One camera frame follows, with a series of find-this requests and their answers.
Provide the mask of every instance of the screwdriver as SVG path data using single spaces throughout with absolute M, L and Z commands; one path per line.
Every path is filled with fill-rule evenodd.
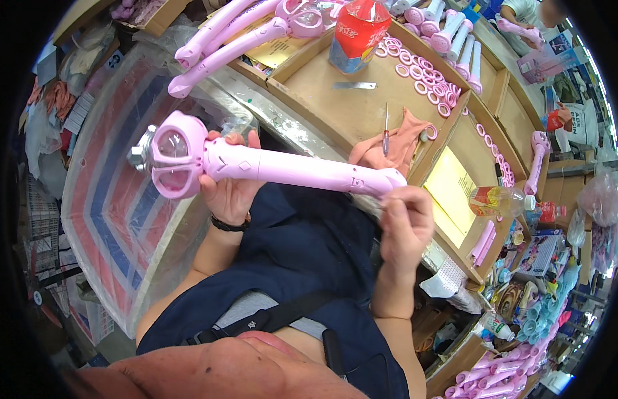
M 384 156 L 389 154 L 389 103 L 387 103 L 385 110 L 384 121 L 384 138 L 382 139 L 382 153 Z

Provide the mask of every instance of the white t-shirt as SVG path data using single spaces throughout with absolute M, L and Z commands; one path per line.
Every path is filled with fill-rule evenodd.
M 539 2 L 537 0 L 504 0 L 502 5 L 511 7 L 513 11 L 515 11 L 515 19 L 518 22 L 531 24 L 539 29 L 542 36 L 544 36 L 544 39 L 550 40 L 559 35 L 560 32 L 557 27 L 547 28 L 539 19 Z M 496 20 L 499 20 L 500 18 L 501 16 L 499 14 L 495 16 Z M 508 43 L 511 44 L 513 50 L 515 50 L 520 56 L 525 56 L 533 50 L 526 43 L 522 42 L 518 35 L 511 32 L 500 32 L 502 36 L 506 38 Z

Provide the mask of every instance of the person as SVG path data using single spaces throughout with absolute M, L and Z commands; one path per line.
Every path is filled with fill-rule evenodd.
M 244 145 L 236 133 L 226 140 Z M 260 148 L 256 131 L 248 140 Z M 67 379 L 79 396 L 426 397 L 410 320 L 434 229 L 424 189 L 383 198 L 374 279 L 377 225 L 348 195 L 207 175 L 200 184 L 213 223 L 191 271 L 141 318 L 136 357 Z
M 504 0 L 495 19 L 504 18 L 525 29 L 537 28 L 544 39 L 550 40 L 559 35 L 557 25 L 566 17 L 568 12 L 561 0 L 544 0 L 541 3 L 537 0 Z M 520 57 L 536 48 L 536 44 L 524 36 L 500 32 Z

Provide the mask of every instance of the bracelet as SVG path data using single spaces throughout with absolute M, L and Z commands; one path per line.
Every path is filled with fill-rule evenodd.
M 214 226 L 216 226 L 218 229 L 222 231 L 244 232 L 245 230 L 247 230 L 247 228 L 249 228 L 249 225 L 251 224 L 251 213 L 247 212 L 247 216 L 244 218 L 244 223 L 241 224 L 240 226 L 228 225 L 224 221 L 221 221 L 220 219 L 216 218 L 216 216 L 212 213 L 211 214 L 211 224 L 213 224 Z

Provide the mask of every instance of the bottle cap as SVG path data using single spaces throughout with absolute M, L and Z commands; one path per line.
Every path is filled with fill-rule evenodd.
M 524 209 L 527 211 L 534 211 L 535 210 L 535 196 L 526 196 L 524 198 Z

